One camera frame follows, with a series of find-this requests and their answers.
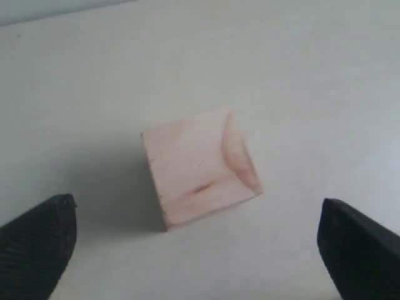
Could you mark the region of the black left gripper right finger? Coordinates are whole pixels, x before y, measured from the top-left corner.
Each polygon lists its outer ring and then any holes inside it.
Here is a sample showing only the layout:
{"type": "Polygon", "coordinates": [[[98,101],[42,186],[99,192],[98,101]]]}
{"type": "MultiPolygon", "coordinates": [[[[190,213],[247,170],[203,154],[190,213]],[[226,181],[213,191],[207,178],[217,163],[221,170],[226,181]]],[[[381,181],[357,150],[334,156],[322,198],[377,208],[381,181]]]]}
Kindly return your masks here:
{"type": "Polygon", "coordinates": [[[399,299],[399,236],[339,199],[324,199],[322,261],[342,299],[399,299]]]}

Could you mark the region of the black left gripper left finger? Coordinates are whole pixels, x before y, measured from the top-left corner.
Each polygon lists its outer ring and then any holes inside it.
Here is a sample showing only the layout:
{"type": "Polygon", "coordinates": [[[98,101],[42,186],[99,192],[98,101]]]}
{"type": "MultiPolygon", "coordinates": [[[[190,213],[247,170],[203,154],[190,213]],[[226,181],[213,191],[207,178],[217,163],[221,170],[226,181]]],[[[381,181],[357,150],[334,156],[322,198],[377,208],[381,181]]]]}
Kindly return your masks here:
{"type": "Polygon", "coordinates": [[[1,299],[49,299],[76,240],[72,194],[54,195],[1,226],[1,299]]]}

